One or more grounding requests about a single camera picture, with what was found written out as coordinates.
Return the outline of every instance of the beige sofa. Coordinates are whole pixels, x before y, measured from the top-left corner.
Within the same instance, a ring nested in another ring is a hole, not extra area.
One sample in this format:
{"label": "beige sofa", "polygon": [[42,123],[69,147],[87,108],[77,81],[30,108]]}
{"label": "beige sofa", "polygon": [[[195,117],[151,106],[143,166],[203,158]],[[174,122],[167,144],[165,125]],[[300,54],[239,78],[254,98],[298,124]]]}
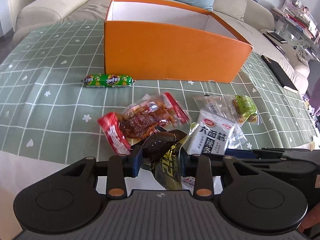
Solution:
{"label": "beige sofa", "polygon": [[[56,22],[104,20],[111,0],[36,0],[23,8],[17,17],[13,43],[17,44],[36,27]],[[241,33],[253,51],[277,61],[301,94],[308,88],[309,68],[288,49],[289,61],[260,33],[274,29],[272,14],[253,0],[215,0],[215,13]]]}

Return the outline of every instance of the orange box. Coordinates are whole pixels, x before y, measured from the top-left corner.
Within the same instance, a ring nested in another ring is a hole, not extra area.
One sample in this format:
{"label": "orange box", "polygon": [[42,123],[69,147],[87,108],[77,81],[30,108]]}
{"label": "orange box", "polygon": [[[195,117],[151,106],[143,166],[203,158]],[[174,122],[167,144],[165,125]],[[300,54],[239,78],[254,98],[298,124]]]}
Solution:
{"label": "orange box", "polygon": [[112,0],[105,73],[230,83],[253,46],[212,12],[165,0]]}

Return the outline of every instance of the black device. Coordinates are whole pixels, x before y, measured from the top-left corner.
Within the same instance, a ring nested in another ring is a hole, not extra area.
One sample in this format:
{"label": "black device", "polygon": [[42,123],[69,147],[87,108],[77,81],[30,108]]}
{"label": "black device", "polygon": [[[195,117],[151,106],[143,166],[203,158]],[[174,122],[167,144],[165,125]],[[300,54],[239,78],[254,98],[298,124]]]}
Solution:
{"label": "black device", "polygon": [[285,73],[285,71],[282,69],[282,67],[277,63],[276,61],[262,55],[261,56],[264,62],[268,65],[268,67],[271,69],[273,74],[278,79],[280,85],[293,93],[298,93],[297,88],[292,83],[291,79],[288,77],[288,75]]}
{"label": "black device", "polygon": [[[124,178],[138,175],[140,148],[104,162],[86,157],[22,190],[13,203],[23,228],[16,240],[307,239],[295,229],[315,202],[305,192],[319,201],[319,189],[308,188],[316,163],[262,159],[263,150],[252,151],[258,159],[240,160],[182,148],[182,176],[196,178],[193,195],[133,190],[128,196]],[[224,189],[215,195],[212,176],[218,175]],[[107,176],[105,195],[95,190],[98,176]]]}
{"label": "black device", "polygon": [[268,35],[266,35],[265,33],[263,33],[262,35],[265,36],[272,43],[272,45],[275,46],[282,53],[282,55],[285,54],[285,52],[282,49],[282,47],[279,46],[278,44],[276,44]]}
{"label": "black device", "polygon": [[267,33],[272,36],[273,38],[275,38],[277,41],[279,41],[282,44],[287,44],[288,41],[286,41],[284,38],[282,38],[281,36],[279,36],[278,34],[276,34],[274,31],[267,31]]}

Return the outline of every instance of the sofa armrest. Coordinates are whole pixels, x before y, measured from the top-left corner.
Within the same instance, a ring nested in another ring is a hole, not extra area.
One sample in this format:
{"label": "sofa armrest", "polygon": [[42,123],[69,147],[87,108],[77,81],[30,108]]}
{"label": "sofa armrest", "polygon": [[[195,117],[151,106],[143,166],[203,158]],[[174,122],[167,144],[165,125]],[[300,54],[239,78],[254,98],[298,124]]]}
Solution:
{"label": "sofa armrest", "polygon": [[17,16],[16,30],[39,23],[58,22],[89,0],[36,0]]}
{"label": "sofa armrest", "polygon": [[274,30],[275,20],[270,11],[253,0],[248,0],[244,13],[244,22],[256,30]]}

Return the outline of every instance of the smartphone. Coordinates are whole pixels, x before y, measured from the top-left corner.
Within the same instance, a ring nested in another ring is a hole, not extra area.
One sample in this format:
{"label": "smartphone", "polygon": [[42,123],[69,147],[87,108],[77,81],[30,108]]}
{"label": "smartphone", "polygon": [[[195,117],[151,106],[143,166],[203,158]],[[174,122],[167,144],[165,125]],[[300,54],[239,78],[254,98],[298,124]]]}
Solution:
{"label": "smartphone", "polygon": [[282,38],[281,36],[279,36],[278,34],[276,34],[274,31],[268,31],[267,32],[270,36],[272,36],[273,38],[275,38],[277,41],[279,41],[282,44],[287,44],[288,42]]}

